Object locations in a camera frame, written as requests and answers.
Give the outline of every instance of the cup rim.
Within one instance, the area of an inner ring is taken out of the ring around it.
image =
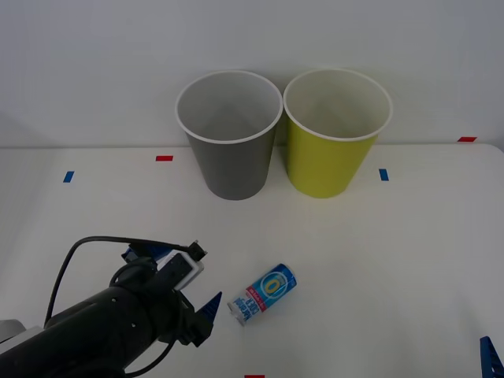
[[[378,129],[376,129],[374,132],[371,132],[371,133],[366,134],[366,135],[357,136],[355,138],[338,138],[338,137],[335,137],[335,136],[329,136],[329,135],[321,134],[319,132],[314,132],[313,130],[307,128],[306,126],[304,126],[303,124],[301,124],[301,122],[299,122],[298,120],[296,120],[294,118],[294,116],[292,115],[292,113],[289,110],[289,107],[287,105],[286,98],[287,98],[288,91],[292,88],[293,84],[296,81],[298,81],[299,79],[301,79],[302,77],[304,77],[306,75],[310,75],[310,74],[315,73],[315,72],[323,72],[323,71],[328,71],[328,72],[343,71],[343,72],[352,73],[354,75],[360,76],[362,79],[368,80],[369,82],[371,82],[372,84],[374,84],[376,87],[378,87],[378,89],[380,89],[380,91],[385,95],[385,98],[387,99],[387,102],[388,102],[388,109],[389,109],[389,111],[388,111],[388,118],[385,120],[384,124],[382,126],[380,126]],[[380,132],[384,128],[386,128],[388,126],[388,124],[390,123],[390,120],[391,120],[392,116],[394,115],[394,104],[393,104],[392,98],[388,94],[387,90],[384,87],[382,87],[382,85],[380,83],[378,83],[376,80],[372,79],[371,77],[369,77],[367,75],[364,75],[363,73],[354,71],[352,69],[313,69],[311,71],[304,72],[301,75],[297,75],[287,85],[287,87],[285,88],[285,91],[283,91],[283,108],[285,109],[285,112],[287,113],[287,115],[289,116],[289,118],[292,120],[292,122],[294,122],[296,125],[298,125],[305,132],[308,132],[311,135],[315,135],[318,138],[322,138],[322,139],[326,139],[326,140],[333,140],[333,141],[336,141],[336,142],[357,142],[359,140],[365,140],[365,139],[372,138],[373,136],[380,134]]]
[[[208,78],[210,76],[220,75],[220,74],[223,74],[223,73],[240,73],[240,74],[251,75],[251,76],[257,77],[258,79],[261,79],[261,80],[265,81],[271,88],[273,88],[273,90],[276,92],[276,94],[278,96],[278,100],[279,100],[280,106],[279,106],[278,114],[276,115],[276,117],[273,120],[273,122],[267,128],[262,129],[260,132],[258,132],[256,134],[247,136],[246,138],[232,139],[232,140],[219,140],[219,139],[209,139],[209,138],[205,138],[204,136],[200,136],[200,135],[196,134],[195,132],[192,132],[191,130],[189,130],[183,124],[183,122],[182,122],[182,120],[180,119],[180,116],[179,116],[179,103],[180,103],[180,100],[181,100],[182,96],[186,93],[186,91],[189,89],[189,87],[193,86],[198,81],[204,80],[204,79],[206,79],[206,78]],[[280,90],[276,87],[276,85],[273,84],[270,80],[266,79],[265,77],[263,77],[261,75],[258,75],[257,73],[253,73],[253,72],[250,72],[250,71],[243,71],[241,69],[225,69],[225,70],[210,72],[210,73],[207,73],[206,75],[200,76],[196,80],[193,80],[188,85],[186,85],[184,87],[184,89],[179,93],[179,95],[177,96],[176,101],[175,101],[175,117],[176,117],[177,122],[179,123],[179,126],[187,134],[189,134],[190,136],[192,136],[192,137],[194,137],[196,139],[199,139],[199,140],[201,140],[203,142],[212,143],[212,144],[238,144],[238,143],[244,143],[244,142],[248,142],[250,140],[259,138],[260,136],[266,134],[272,128],[275,127],[275,125],[278,123],[278,120],[282,116],[282,112],[283,111],[284,111],[284,99],[282,97],[282,94],[280,93]]]

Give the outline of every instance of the blue tape marker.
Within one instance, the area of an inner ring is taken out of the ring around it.
[[[380,178],[382,181],[388,181],[388,173],[386,169],[378,169],[380,171]]]
[[[63,179],[63,182],[64,183],[69,183],[70,181],[72,181],[72,177],[73,177],[73,173],[75,171],[68,171],[65,175],[65,178]]]

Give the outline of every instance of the can label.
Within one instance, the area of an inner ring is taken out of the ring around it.
[[[259,280],[252,283],[245,291],[233,300],[248,321],[255,314],[264,313],[280,298],[292,290],[297,282],[292,271],[284,264],[278,264]]]

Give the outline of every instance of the yellow paper cup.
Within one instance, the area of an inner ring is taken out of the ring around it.
[[[347,188],[393,112],[381,85],[348,69],[297,76],[283,104],[289,116],[287,174],[296,189],[316,198]]]

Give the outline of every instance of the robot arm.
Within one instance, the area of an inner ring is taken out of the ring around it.
[[[44,330],[0,354],[2,377],[133,378],[160,362],[175,341],[198,347],[210,336],[221,293],[195,311],[176,290],[202,270],[200,261],[206,252],[198,243],[181,247],[179,253],[169,250],[162,264],[158,264],[148,248],[140,246],[157,244],[173,248],[173,245],[121,240],[131,243],[128,256],[124,257],[128,263],[114,275],[110,286],[52,317],[55,291],[66,268],[64,264],[51,297]],[[168,344],[163,354],[147,368],[125,374],[124,369],[156,340]]]

